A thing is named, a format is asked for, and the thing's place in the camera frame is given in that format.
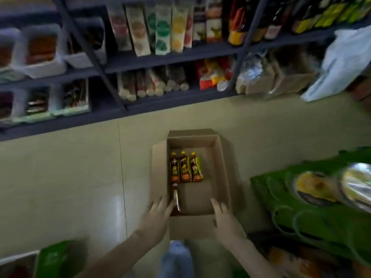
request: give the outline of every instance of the tiled floor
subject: tiled floor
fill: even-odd
[[[0,257],[86,238],[93,261],[135,230],[149,196],[151,147],[169,130],[212,128],[234,147],[248,232],[269,228],[249,178],[371,143],[371,117],[346,94],[304,103],[233,97],[0,143]],[[166,244],[134,268],[155,277]],[[228,277],[213,240],[191,242],[201,277]]]

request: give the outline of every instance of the shelving unit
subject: shelving unit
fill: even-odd
[[[108,62],[104,66],[97,63],[94,52],[91,50],[85,39],[81,37],[81,32],[76,26],[71,14],[78,9],[87,9],[103,7],[109,0],[51,0],[50,2],[39,3],[35,5],[17,5],[9,9],[0,8],[1,18],[16,18],[24,15],[37,13],[60,13],[62,20],[67,24],[70,31],[84,48],[93,67],[84,69],[68,69],[65,74],[44,77],[39,79],[25,79],[17,82],[0,84],[0,92],[16,90],[17,88],[40,87],[55,83],[67,83],[76,79],[92,78],[100,76],[103,80],[100,83],[89,84],[91,90],[91,112],[69,117],[58,117],[53,120],[39,122],[35,124],[16,125],[13,127],[0,128],[0,141],[15,139],[24,136],[47,133],[70,127],[87,125],[95,122],[116,119],[120,117],[137,115],[140,113],[158,111],[171,107],[183,106],[192,103],[205,102],[209,100],[236,96],[233,85],[239,73],[240,66],[245,54],[248,51],[259,51],[268,48],[274,48],[289,44],[301,44],[306,42],[324,40],[334,35],[334,31],[339,28],[358,29],[371,24],[371,18],[364,22],[354,25],[334,26],[324,30],[306,32],[300,35],[282,31],[280,35],[270,42],[262,41],[251,45],[251,37],[257,28],[262,13],[268,0],[260,0],[255,12],[250,30],[242,47],[232,47],[228,42],[219,42],[205,44],[203,46],[184,49],[183,53],[169,53],[164,56],[148,55],[137,57],[134,52],[118,52],[108,54]],[[121,3],[143,2],[148,0],[114,0]],[[136,102],[127,102],[124,104],[118,102],[117,90],[114,82],[115,73],[119,71],[136,70],[146,67],[153,67],[171,63],[181,63],[185,61],[200,60],[208,57],[217,57],[223,55],[237,54],[237,63],[233,71],[233,77],[229,88],[224,92],[218,92],[216,89],[200,90],[197,82],[191,84],[188,91],[169,92],[161,97],[139,98]]]

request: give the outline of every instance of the white plastic bag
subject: white plastic bag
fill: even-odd
[[[327,48],[322,72],[301,96],[307,102],[343,91],[371,61],[371,26],[358,30],[338,30]]]

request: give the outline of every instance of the cardboard box flap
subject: cardboard box flap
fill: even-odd
[[[172,216],[169,219],[170,240],[215,237],[215,215]]]
[[[168,138],[173,137],[191,137],[191,136],[212,136],[218,135],[213,129],[198,129],[198,130],[179,130],[179,131],[170,131]]]
[[[167,141],[163,140],[152,146],[152,165],[151,165],[151,192],[150,200],[167,195],[168,181]]]

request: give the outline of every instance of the cardboard box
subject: cardboard box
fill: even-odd
[[[239,94],[256,94],[256,93],[269,93],[273,88],[275,79],[275,72],[273,67],[268,61],[262,59],[264,73],[257,77],[255,80],[245,80],[243,76],[238,76],[236,82],[236,91]]]
[[[233,162],[225,154],[226,141],[214,130],[170,131],[166,140],[152,147],[151,199],[168,195],[170,190],[170,154],[180,156],[182,150],[189,156],[195,152],[201,158],[202,182],[179,184],[181,210],[185,215],[171,216],[170,240],[201,239],[214,236],[215,219],[210,198],[226,203],[232,212],[239,208],[239,192]]]
[[[276,73],[272,94],[297,93],[312,82],[315,72],[300,47],[289,47],[287,51],[280,52],[285,55],[285,60],[290,62],[290,66],[297,71],[297,74],[285,74],[283,63],[277,58],[277,52],[271,52],[271,64]]]

